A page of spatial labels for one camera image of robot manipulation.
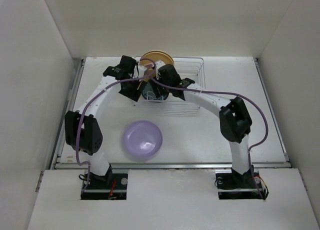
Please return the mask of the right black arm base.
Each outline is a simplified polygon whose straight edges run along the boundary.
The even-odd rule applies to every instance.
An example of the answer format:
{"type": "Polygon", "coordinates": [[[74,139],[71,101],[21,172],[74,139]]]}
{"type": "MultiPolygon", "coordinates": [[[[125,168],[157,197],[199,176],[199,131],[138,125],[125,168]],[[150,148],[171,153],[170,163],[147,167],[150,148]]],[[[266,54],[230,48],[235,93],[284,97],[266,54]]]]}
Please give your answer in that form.
{"type": "Polygon", "coordinates": [[[269,189],[265,185],[258,172],[238,175],[231,172],[216,172],[216,180],[219,200],[266,200],[269,189]]]}

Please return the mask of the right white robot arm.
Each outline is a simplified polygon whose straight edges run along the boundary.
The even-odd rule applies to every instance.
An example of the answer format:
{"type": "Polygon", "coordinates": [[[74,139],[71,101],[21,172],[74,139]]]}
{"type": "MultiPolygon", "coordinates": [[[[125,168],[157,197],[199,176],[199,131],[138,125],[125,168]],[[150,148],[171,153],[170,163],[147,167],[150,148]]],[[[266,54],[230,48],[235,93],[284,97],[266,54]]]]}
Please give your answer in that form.
{"type": "Polygon", "coordinates": [[[249,154],[252,119],[243,98],[222,98],[207,91],[194,80],[181,78],[172,64],[160,68],[149,65],[143,77],[147,82],[153,82],[158,92],[170,92],[174,97],[196,104],[218,117],[220,132],[230,146],[232,183],[237,188],[248,184],[252,177],[249,154]]]}

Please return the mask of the purple plastic plate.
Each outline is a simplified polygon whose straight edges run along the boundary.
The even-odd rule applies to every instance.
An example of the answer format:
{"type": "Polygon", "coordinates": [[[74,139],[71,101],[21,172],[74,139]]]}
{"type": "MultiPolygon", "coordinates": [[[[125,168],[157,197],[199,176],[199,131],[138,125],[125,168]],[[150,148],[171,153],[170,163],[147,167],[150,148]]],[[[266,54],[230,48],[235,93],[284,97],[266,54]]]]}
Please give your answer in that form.
{"type": "Polygon", "coordinates": [[[135,161],[153,158],[161,149],[163,140],[160,128],[148,120],[130,123],[121,137],[124,151],[135,161]]]}

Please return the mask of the metal table edge rail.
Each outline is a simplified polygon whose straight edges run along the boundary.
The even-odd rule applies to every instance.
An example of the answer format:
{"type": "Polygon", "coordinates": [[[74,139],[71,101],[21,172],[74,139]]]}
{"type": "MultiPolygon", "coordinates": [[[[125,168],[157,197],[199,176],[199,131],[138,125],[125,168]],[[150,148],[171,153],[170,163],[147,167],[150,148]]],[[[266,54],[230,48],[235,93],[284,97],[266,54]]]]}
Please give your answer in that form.
{"type": "MultiPolygon", "coordinates": [[[[113,169],[230,169],[230,163],[111,163],[113,169]]],[[[292,168],[291,163],[286,162],[260,162],[254,163],[253,166],[258,169],[282,169],[292,168]]],[[[52,166],[53,170],[66,170],[66,169],[85,169],[85,165],[79,166],[76,163],[55,163],[52,166]]]]}

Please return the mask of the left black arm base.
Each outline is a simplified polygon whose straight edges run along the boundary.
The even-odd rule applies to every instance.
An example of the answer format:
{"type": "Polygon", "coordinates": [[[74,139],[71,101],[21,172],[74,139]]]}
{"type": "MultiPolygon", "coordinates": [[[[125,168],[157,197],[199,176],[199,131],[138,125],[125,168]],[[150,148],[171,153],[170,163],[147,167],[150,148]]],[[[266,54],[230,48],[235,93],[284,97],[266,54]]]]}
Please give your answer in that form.
{"type": "Polygon", "coordinates": [[[80,174],[78,177],[82,180],[81,200],[117,201],[127,199],[128,171],[113,170],[107,180],[93,173],[89,174],[89,181],[87,173],[80,174]]]}

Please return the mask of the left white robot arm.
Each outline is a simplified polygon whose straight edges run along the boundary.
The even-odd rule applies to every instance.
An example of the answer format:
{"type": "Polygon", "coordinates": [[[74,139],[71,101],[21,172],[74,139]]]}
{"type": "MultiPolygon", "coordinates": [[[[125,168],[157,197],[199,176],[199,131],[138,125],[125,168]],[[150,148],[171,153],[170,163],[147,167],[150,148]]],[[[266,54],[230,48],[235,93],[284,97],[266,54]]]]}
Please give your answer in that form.
{"type": "Polygon", "coordinates": [[[134,58],[123,55],[118,65],[106,68],[98,86],[85,103],[75,111],[69,110],[64,116],[66,144],[76,151],[78,164],[88,166],[84,178],[88,183],[94,181],[103,189],[111,185],[112,167],[106,153],[100,149],[103,134],[98,119],[117,94],[138,101],[141,81],[134,78],[137,68],[138,62],[134,58]]]}

